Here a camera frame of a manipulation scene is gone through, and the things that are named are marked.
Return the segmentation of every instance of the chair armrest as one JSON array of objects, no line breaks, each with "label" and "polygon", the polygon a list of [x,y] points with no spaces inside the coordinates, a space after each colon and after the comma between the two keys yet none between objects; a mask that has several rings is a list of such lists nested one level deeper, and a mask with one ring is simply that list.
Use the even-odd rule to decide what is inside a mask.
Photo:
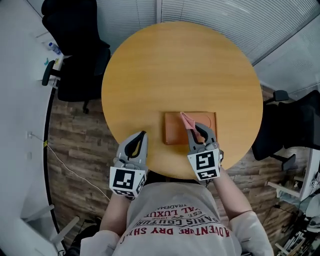
[{"label": "chair armrest", "polygon": [[105,41],[101,41],[102,47],[110,48],[110,44],[106,43]]},{"label": "chair armrest", "polygon": [[107,47],[101,47],[97,52],[97,57],[95,60],[94,76],[100,76],[105,73],[109,60],[110,49]]},{"label": "chair armrest", "polygon": [[285,90],[276,90],[273,92],[273,97],[264,101],[264,104],[270,103],[270,102],[282,102],[289,100],[289,95]]},{"label": "chair armrest", "polygon": [[42,78],[43,86],[48,85],[50,76],[60,77],[60,71],[55,70],[54,65],[55,65],[55,60],[51,60],[46,66],[46,69],[44,71],[43,78]]}]

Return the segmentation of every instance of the desk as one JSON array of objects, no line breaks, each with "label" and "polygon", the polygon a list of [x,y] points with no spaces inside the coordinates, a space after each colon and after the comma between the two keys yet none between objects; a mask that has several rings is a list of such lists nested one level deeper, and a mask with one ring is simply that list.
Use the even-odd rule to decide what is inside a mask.
[{"label": "desk", "polygon": [[102,108],[118,143],[145,130],[148,167],[196,178],[188,145],[165,145],[165,112],[216,112],[225,169],[253,144],[262,119],[259,80],[246,56],[223,35],[189,22],[144,28],[115,51],[104,73]]},{"label": "desk", "polygon": [[306,167],[304,178],[294,177],[296,181],[303,182],[302,188],[300,191],[295,191],[270,181],[268,181],[266,184],[270,187],[273,187],[275,189],[278,189],[285,193],[293,195],[299,198],[300,201],[303,201],[320,188],[320,185],[316,186],[315,188],[311,187],[311,183],[316,173],[319,170],[319,165],[320,165],[320,150],[310,148],[310,154],[309,154],[308,164]]},{"label": "desk", "polygon": [[[41,57],[37,58],[37,62],[34,65],[33,69],[34,72],[33,74],[33,79],[38,81],[40,84],[42,82],[42,79],[44,77],[44,73],[46,71],[47,65],[45,65],[45,62],[48,59],[48,63],[50,61],[54,61],[58,59],[58,61],[54,64],[53,69],[55,70],[60,70],[63,64],[65,56],[61,53],[60,55],[57,55],[53,50],[47,50],[44,52],[44,54]],[[51,82],[55,81],[55,78],[51,77],[50,79]]]}]

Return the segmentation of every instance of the white t-shirt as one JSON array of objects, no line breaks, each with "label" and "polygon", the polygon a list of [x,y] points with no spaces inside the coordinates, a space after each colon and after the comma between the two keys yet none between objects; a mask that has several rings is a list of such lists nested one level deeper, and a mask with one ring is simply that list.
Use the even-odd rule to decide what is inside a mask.
[{"label": "white t-shirt", "polygon": [[143,187],[127,213],[122,237],[108,230],[81,241],[80,256],[273,256],[253,211],[220,223],[216,203],[202,185],[158,182]]}]

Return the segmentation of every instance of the black cable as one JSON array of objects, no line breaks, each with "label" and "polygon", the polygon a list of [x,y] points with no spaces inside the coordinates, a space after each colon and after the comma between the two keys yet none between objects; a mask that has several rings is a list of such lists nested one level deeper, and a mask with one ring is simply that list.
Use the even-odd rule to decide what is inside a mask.
[{"label": "black cable", "polygon": [[294,213],[292,213],[292,212],[290,212],[290,211],[288,211],[288,210],[282,209],[279,204],[276,204],[276,205],[274,205],[273,207],[276,208],[276,209],[280,209],[280,210],[282,210],[282,211],[285,211],[285,212],[287,212],[287,213],[289,213],[289,214],[296,215],[296,214],[294,214]]},{"label": "black cable", "polygon": [[270,212],[271,212],[272,207],[270,207],[269,212],[267,213],[267,215],[264,218],[264,221],[262,222],[262,226],[265,224],[266,219],[269,217]]},{"label": "black cable", "polygon": [[80,231],[81,231],[83,225],[85,224],[85,222],[86,222],[86,220],[84,220],[84,221],[82,222],[82,225],[81,225],[81,227],[80,227],[80,229],[79,229],[79,231],[78,231],[78,235],[80,234]]},{"label": "black cable", "polygon": [[66,250],[60,250],[60,251],[58,251],[58,255],[57,255],[57,256],[60,256],[60,253],[61,253],[61,252],[63,252],[63,253],[62,253],[62,256],[63,256],[63,255],[65,255]]},{"label": "black cable", "polygon": [[313,180],[318,180],[318,175],[320,174],[320,167],[319,170],[315,173],[315,175],[313,176]]},{"label": "black cable", "polygon": [[310,197],[311,194],[312,194],[312,192],[313,192],[313,189],[311,189],[310,194],[309,194],[305,199],[303,199],[303,200],[299,203],[298,211],[300,211],[300,205],[302,204],[302,202],[304,202],[308,197]]}]

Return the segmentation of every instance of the white cable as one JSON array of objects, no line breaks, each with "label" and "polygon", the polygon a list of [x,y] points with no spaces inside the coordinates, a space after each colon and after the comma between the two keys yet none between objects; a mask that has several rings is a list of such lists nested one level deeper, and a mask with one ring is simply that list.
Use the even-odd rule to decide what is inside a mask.
[{"label": "white cable", "polygon": [[[36,137],[38,140],[42,141],[43,143],[45,143],[41,138],[39,138],[38,136],[34,135],[33,133],[31,134],[32,136]],[[56,152],[54,152],[54,150],[48,145],[48,142],[46,143],[46,146],[48,147],[48,149],[50,149],[52,151],[52,153],[54,154],[54,156],[56,157],[56,159],[59,160],[59,162],[61,164],[63,164],[63,166],[70,171],[71,173],[73,173],[74,175],[76,175],[78,178],[85,180],[86,182],[88,182],[91,186],[95,187],[96,189],[98,189],[109,201],[110,198],[96,185],[92,184],[89,180],[87,180],[86,178],[81,177],[80,175],[76,174],[73,170],[70,170],[66,164],[57,156]]]}]

